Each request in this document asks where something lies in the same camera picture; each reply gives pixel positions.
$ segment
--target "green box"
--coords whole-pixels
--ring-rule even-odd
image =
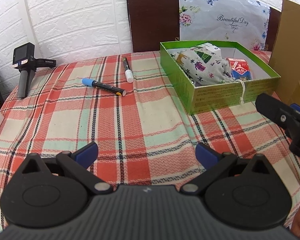
[[[244,102],[255,101],[261,93],[272,95],[280,76],[251,51],[233,41],[169,41],[160,43],[160,64],[177,92],[188,114],[199,114],[239,104],[242,85],[239,82],[195,87],[178,63],[172,50],[191,48],[209,42],[221,49],[222,57],[244,58],[264,78],[245,81]]]

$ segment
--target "plaid tablecloth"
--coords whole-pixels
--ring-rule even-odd
[[[269,53],[256,52],[268,62]],[[31,152],[52,157],[91,141],[99,146],[90,171],[115,185],[182,184],[204,168],[194,149],[207,142],[218,152],[244,158],[263,153],[288,188],[293,208],[300,204],[300,159],[283,131],[259,114],[253,103],[187,115],[160,67],[159,52],[124,55],[135,80],[127,83],[122,56],[101,57],[36,73],[29,96],[4,103],[0,127],[0,195]],[[82,85],[92,78],[127,90],[125,97]],[[5,226],[0,210],[0,231]]]

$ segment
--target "white drawstring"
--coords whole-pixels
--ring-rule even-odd
[[[242,85],[242,96],[240,97],[240,105],[242,106],[244,104],[244,101],[243,101],[243,96],[244,96],[244,93],[246,91],[246,86],[244,85],[244,82],[241,80],[241,79],[237,79],[235,82],[240,82],[241,85]]]

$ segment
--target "blue marker cap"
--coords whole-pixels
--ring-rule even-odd
[[[89,86],[89,87],[92,87],[92,82],[94,80],[93,79],[89,79],[89,78],[83,78],[82,79],[82,84],[86,85],[86,86]]]

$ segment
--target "drawstring bag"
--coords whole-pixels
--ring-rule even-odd
[[[214,52],[208,50],[204,44],[185,49],[172,55],[189,78],[202,86],[222,83],[240,82],[231,76],[229,62]],[[245,92],[245,85],[240,82]]]

